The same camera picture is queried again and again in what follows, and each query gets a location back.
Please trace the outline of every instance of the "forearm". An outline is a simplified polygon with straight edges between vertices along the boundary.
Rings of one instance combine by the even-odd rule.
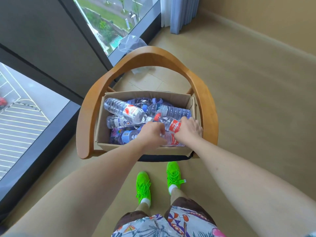
[[[192,140],[190,147],[259,236],[305,236],[315,230],[315,202],[289,183],[205,140]]]
[[[9,231],[47,237],[91,236],[143,154],[143,146],[134,141],[67,176]]]

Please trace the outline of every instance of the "wooden chair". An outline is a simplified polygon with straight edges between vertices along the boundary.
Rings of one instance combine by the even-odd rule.
[[[119,63],[97,80],[87,93],[80,109],[77,123],[77,152],[81,159],[99,156],[105,151],[94,150],[94,127],[105,92],[114,92],[109,84],[119,75],[138,67],[160,66],[183,75],[191,84],[187,92],[195,93],[201,114],[203,138],[215,145],[218,139],[218,120],[215,103],[204,82],[168,51],[154,46],[138,48],[127,54]]]

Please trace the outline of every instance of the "curtain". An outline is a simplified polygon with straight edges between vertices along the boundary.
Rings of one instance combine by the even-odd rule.
[[[198,11],[199,0],[160,0],[161,27],[170,26],[170,32],[179,34]]]

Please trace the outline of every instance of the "cardboard box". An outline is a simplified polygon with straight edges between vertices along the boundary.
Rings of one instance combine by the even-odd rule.
[[[106,118],[111,114],[104,109],[103,104],[107,98],[117,98],[120,100],[130,100],[138,97],[150,97],[150,98],[162,98],[165,101],[170,102],[175,107],[186,108],[191,111],[192,117],[196,119],[196,100],[188,94],[180,94],[173,92],[163,91],[123,91],[123,92],[107,92],[102,97],[100,113],[96,131],[95,141],[105,151],[113,150],[120,145],[109,144],[111,131],[106,126]],[[161,146],[156,150],[150,150],[146,152],[147,155],[186,155],[189,156],[192,150],[186,146]]]

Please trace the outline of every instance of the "baseboard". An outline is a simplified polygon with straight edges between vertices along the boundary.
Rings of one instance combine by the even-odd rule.
[[[258,38],[260,40],[268,42],[274,46],[280,47],[283,50],[288,51],[292,54],[298,55],[298,56],[300,56],[300,57],[302,57],[302,58],[304,58],[312,63],[316,63],[316,56],[314,56],[313,54],[310,54],[310,53],[307,53],[307,52],[302,51],[300,49],[297,49],[295,47],[292,47],[286,43],[283,43],[283,42],[278,41],[274,38],[271,38],[270,36],[264,35],[258,31],[254,31],[253,29],[250,29],[246,26],[240,25],[240,24],[238,24],[230,19],[227,19],[225,17],[222,17],[220,15],[217,15],[209,10],[206,10],[205,8],[201,7],[201,8],[199,8],[198,11],[203,15],[211,17],[212,19],[218,21],[219,23],[222,23],[226,26],[230,26],[230,27],[235,28],[237,30],[243,31],[243,32],[255,37],[255,38]]]

